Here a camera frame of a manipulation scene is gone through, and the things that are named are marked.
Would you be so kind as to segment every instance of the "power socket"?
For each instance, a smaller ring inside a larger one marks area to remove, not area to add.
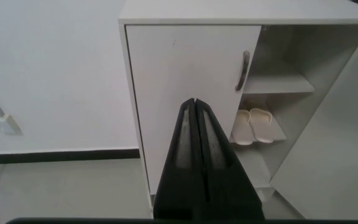
[[[5,114],[0,118],[0,133],[5,134],[19,134],[21,133],[20,127],[10,114]]]

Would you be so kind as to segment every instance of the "cabinet top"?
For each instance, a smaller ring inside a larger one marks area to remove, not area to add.
[[[127,0],[120,24],[358,24],[347,0]]]

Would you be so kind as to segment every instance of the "baseboard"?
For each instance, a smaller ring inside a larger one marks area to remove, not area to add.
[[[0,154],[0,164],[26,162],[87,161],[102,159],[137,159],[139,149],[111,149],[95,151],[34,152],[23,154]]]

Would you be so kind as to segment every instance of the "white slipper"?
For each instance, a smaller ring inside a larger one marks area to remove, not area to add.
[[[263,143],[272,143],[272,114],[269,111],[261,110],[259,108],[253,108],[250,110],[250,126],[256,140]]]
[[[231,137],[241,146],[248,146],[254,142],[251,126],[249,125],[250,113],[247,110],[238,110],[234,120]]]

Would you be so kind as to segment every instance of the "door handle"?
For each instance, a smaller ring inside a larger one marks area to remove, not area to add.
[[[246,50],[242,54],[242,71],[241,71],[239,83],[236,85],[236,91],[241,90],[241,88],[246,80],[246,75],[248,72],[248,64],[249,64],[249,51]]]

